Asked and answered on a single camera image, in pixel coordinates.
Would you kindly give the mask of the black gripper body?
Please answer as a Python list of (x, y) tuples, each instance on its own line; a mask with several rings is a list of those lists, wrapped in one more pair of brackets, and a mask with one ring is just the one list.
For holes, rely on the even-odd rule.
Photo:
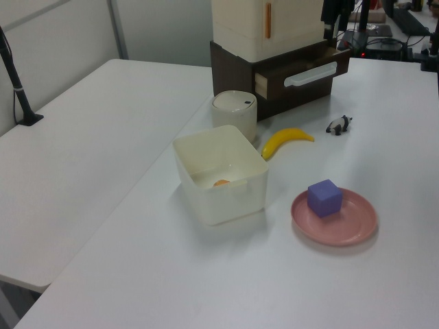
[(324, 0), (321, 21), (335, 23), (338, 17), (340, 21), (347, 21), (354, 9), (355, 0)]

